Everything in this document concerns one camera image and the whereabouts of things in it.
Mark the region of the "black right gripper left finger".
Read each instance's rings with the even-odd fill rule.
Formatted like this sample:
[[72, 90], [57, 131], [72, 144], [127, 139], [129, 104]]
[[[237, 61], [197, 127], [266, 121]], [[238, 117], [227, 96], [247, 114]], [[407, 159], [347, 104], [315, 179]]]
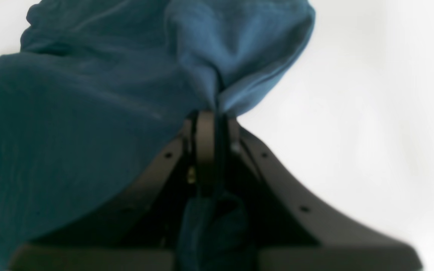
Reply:
[[177, 136], [119, 195], [21, 246], [10, 271], [177, 271], [188, 199], [212, 194], [215, 115], [191, 113]]

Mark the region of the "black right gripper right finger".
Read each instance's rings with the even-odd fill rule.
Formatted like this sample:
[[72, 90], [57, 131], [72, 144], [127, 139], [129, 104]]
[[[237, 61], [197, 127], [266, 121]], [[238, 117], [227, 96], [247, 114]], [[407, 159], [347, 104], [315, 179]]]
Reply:
[[236, 118], [227, 120], [228, 189], [247, 210], [257, 271], [420, 271], [416, 251], [310, 192]]

